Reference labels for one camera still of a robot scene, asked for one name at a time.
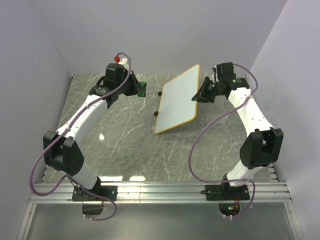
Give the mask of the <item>green whiteboard eraser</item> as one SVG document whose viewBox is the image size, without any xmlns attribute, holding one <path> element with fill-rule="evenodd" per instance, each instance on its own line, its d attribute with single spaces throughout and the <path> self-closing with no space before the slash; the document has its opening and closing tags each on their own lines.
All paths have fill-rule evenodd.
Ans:
<svg viewBox="0 0 320 240">
<path fill-rule="evenodd" d="M 137 94 L 138 97 L 140 98 L 145 98 L 146 97 L 146 88 L 147 88 L 147 83 L 144 81 L 140 81 L 139 84 L 141 85 L 140 91 Z"/>
</svg>

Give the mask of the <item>yellow framed whiteboard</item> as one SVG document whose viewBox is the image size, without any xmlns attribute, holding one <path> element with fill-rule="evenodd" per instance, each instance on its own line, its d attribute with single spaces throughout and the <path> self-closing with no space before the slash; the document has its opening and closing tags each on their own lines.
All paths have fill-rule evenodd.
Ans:
<svg viewBox="0 0 320 240">
<path fill-rule="evenodd" d="M 191 122 L 197 115 L 192 97 L 199 90 L 200 65 L 196 64 L 167 82 L 161 91 L 154 133 L 160 134 Z"/>
</svg>

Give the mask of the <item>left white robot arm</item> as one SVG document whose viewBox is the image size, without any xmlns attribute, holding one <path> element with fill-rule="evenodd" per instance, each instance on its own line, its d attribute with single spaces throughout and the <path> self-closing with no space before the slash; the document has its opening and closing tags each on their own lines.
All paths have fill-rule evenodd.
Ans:
<svg viewBox="0 0 320 240">
<path fill-rule="evenodd" d="M 102 195 L 101 179 L 85 167 L 79 144 L 92 125 L 120 95 L 145 97 L 146 83 L 138 82 L 128 58 L 115 57 L 106 67 L 105 75 L 89 91 L 76 113 L 55 132 L 43 136 L 44 162 L 72 178 L 89 201 Z"/>
</svg>

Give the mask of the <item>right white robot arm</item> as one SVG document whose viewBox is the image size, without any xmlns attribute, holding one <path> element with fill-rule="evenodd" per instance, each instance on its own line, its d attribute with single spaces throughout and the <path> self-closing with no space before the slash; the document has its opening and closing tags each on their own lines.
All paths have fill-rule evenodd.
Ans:
<svg viewBox="0 0 320 240">
<path fill-rule="evenodd" d="M 234 107 L 225 117 L 236 112 L 245 128 L 246 140 L 239 150 L 239 162 L 222 181 L 206 181 L 202 194 L 208 201 L 249 200 L 248 182 L 263 168 L 275 163 L 280 154 L 284 133 L 275 128 L 265 118 L 255 102 L 246 78 L 237 77 L 236 64 L 225 62 L 217 64 L 213 75 L 206 77 L 192 101 L 213 103 L 217 96 L 225 96 Z"/>
</svg>

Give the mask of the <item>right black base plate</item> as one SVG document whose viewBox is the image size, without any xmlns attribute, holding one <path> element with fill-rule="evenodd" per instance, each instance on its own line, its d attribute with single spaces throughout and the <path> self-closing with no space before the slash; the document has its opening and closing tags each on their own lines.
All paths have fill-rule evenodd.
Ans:
<svg viewBox="0 0 320 240">
<path fill-rule="evenodd" d="M 250 194 L 246 185 L 233 187 L 229 183 L 205 185 L 200 192 L 205 195 L 207 201 L 234 201 L 250 200 Z"/>
</svg>

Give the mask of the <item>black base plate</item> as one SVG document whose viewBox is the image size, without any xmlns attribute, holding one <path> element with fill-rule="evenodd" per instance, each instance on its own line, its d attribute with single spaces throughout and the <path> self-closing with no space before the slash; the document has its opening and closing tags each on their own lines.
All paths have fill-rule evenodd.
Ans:
<svg viewBox="0 0 320 240">
<path fill-rule="evenodd" d="M 91 190 L 75 186 L 71 200 L 74 202 L 102 201 L 105 198 L 115 201 L 118 187 L 115 185 L 101 185 Z"/>
<path fill-rule="evenodd" d="M 205 195 L 207 201 L 234 201 L 250 200 L 250 194 L 246 185 L 233 187 L 229 183 L 205 185 L 200 192 Z"/>
</svg>

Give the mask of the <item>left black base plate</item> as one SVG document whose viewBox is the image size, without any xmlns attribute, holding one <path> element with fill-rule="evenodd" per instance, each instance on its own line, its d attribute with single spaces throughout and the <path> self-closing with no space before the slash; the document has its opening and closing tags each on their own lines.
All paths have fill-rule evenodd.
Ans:
<svg viewBox="0 0 320 240">
<path fill-rule="evenodd" d="M 71 200 L 74 202 L 102 201 L 105 198 L 115 201 L 118 187 L 115 185 L 101 185 L 91 190 L 75 186 Z"/>
</svg>

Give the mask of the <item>aluminium mounting rail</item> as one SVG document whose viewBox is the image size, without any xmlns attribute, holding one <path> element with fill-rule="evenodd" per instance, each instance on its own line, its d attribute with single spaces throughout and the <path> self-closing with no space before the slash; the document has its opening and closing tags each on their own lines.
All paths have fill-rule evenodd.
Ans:
<svg viewBox="0 0 320 240">
<path fill-rule="evenodd" d="M 115 203 L 120 204 L 210 204 L 201 194 L 205 185 L 201 182 L 104 182 L 106 186 L 117 186 Z M 254 203 L 285 203 L 292 198 L 284 182 L 257 182 Z M 101 201 L 72 200 L 74 187 L 62 183 L 47 196 L 31 194 L 30 204 L 100 204 Z"/>
</svg>

